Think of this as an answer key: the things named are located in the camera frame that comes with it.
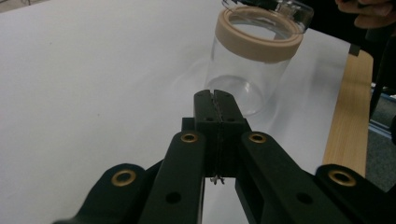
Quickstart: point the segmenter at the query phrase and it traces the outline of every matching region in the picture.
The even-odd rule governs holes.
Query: human hand
[[[396,5],[389,0],[335,0],[335,4],[342,12],[359,14],[355,26],[363,29],[380,28],[396,22]]]

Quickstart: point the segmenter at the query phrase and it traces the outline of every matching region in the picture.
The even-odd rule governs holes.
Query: floor
[[[31,4],[39,4],[49,0],[31,0]],[[0,0],[0,13],[28,7],[28,0]],[[396,101],[381,98],[374,119],[390,125],[396,115]],[[366,178],[380,187],[389,190],[396,183],[396,146],[381,134],[369,132]]]

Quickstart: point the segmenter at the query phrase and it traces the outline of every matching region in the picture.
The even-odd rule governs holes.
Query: white tabletop
[[[222,5],[51,0],[0,14],[0,223],[72,217],[102,173],[161,160],[203,89]],[[314,173],[349,44],[308,30],[268,110],[248,118]],[[204,223],[246,223],[208,185]]]

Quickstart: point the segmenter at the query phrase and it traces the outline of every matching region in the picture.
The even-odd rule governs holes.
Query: transparent jar
[[[293,1],[224,0],[205,87],[232,94],[244,116],[264,108],[303,40],[313,9]]]

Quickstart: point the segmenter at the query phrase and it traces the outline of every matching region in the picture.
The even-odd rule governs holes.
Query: gray carpet
[[[390,126],[395,115],[396,100],[381,97],[372,119]],[[384,191],[396,184],[396,146],[373,131],[369,131],[366,178]]]

